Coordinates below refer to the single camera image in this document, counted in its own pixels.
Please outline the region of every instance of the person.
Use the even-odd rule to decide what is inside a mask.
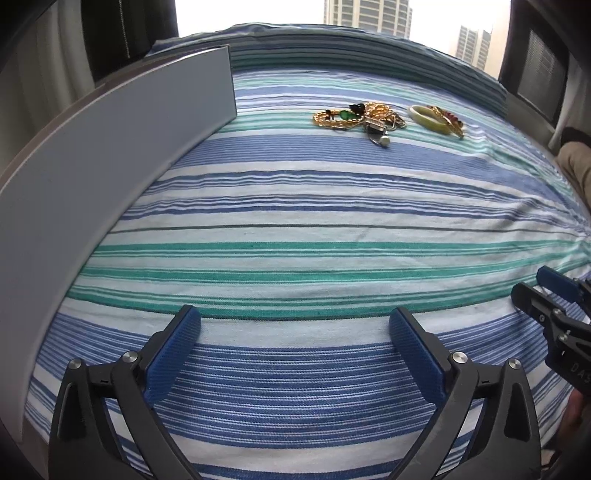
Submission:
[[[566,127],[556,164],[591,212],[591,137]]]
[[[579,390],[573,390],[570,393],[566,409],[560,420],[558,431],[556,432],[556,449],[564,450],[572,439],[583,419],[586,419],[591,413],[589,399],[584,397]]]

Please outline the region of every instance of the hand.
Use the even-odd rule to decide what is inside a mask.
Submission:
[[[590,399],[585,398],[580,391],[573,390],[571,392],[556,434],[556,446],[558,450],[563,451],[569,444],[569,441],[580,427],[583,416],[586,417],[587,413],[591,412],[590,408],[587,408],[590,405]]]

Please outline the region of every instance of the jewelry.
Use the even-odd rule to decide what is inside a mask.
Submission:
[[[349,130],[363,125],[368,138],[382,147],[390,145],[387,132],[406,127],[402,117],[388,105],[375,102],[349,105],[348,110],[328,109],[318,112],[313,115],[312,121],[319,127],[335,130]]]
[[[464,123],[451,112],[439,108],[438,106],[413,105],[408,108],[411,118],[419,125],[433,130],[435,132],[449,135],[456,134],[459,138],[464,138],[462,127]]]

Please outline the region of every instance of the jade bangle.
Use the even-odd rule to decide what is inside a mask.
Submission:
[[[410,117],[419,125],[438,132],[440,134],[449,135],[452,129],[449,127],[449,120],[443,121],[430,108],[422,105],[413,105],[408,108]]]

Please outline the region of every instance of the blue gripper pad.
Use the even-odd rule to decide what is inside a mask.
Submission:
[[[166,398],[201,331],[201,315],[191,307],[146,370],[144,399],[153,406]]]
[[[443,371],[397,309],[390,314],[389,329],[392,343],[402,355],[424,399],[436,406],[443,405],[446,400]]]
[[[558,296],[564,298],[570,303],[576,303],[583,300],[579,285],[571,278],[562,273],[558,273],[550,267],[540,267],[535,276],[538,284],[548,290],[553,291]]]

